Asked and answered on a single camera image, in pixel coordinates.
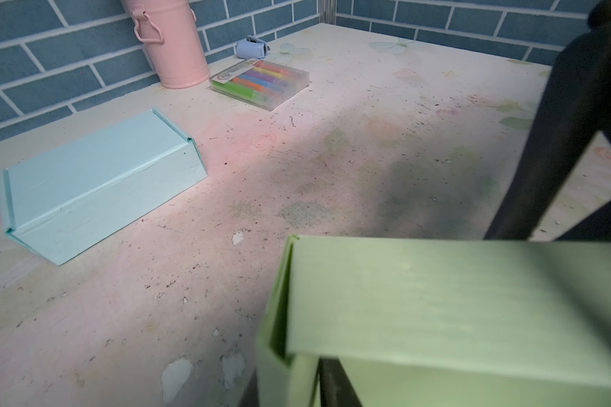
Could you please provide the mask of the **pack of coloured markers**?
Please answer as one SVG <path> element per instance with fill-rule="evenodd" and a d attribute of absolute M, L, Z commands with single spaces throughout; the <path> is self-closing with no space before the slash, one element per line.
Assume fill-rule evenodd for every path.
<path fill-rule="evenodd" d="M 273 111 L 309 87 L 306 71 L 265 60 L 247 59 L 210 77 L 210 87 L 221 94 Z"/>

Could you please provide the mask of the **light blue paper box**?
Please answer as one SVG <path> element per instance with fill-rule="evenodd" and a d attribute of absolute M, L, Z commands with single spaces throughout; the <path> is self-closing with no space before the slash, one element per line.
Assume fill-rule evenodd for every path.
<path fill-rule="evenodd" d="M 61 266 L 206 177 L 193 137 L 147 110 L 2 170 L 3 230 Z"/>

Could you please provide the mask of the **light green paper box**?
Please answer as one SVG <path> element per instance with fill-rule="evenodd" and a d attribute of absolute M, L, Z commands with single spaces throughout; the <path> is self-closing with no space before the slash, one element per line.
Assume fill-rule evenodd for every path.
<path fill-rule="evenodd" d="M 293 236 L 256 339 L 259 403 L 611 406 L 611 244 Z"/>

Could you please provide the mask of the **pink pencil cup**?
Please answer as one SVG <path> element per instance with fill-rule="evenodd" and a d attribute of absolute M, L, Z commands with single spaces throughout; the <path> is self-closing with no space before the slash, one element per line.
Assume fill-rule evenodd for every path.
<path fill-rule="evenodd" d="M 206 81 L 210 70 L 196 27 L 195 12 L 184 0 L 126 0 L 134 34 L 149 55 L 161 85 L 191 88 Z"/>

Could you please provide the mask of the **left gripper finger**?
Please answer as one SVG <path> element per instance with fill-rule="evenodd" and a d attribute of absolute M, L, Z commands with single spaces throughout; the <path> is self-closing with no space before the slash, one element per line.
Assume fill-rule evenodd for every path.
<path fill-rule="evenodd" d="M 319 361 L 320 401 L 327 407 L 362 407 L 350 379 L 338 359 Z"/>

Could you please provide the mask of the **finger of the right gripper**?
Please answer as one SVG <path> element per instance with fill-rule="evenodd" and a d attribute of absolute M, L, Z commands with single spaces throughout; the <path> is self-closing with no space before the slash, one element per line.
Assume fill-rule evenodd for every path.
<path fill-rule="evenodd" d="M 611 144 L 611 1 L 588 16 L 589 31 L 556 58 L 512 183 L 487 240 L 526 240 L 597 132 Z M 611 242 L 611 200 L 563 241 Z"/>

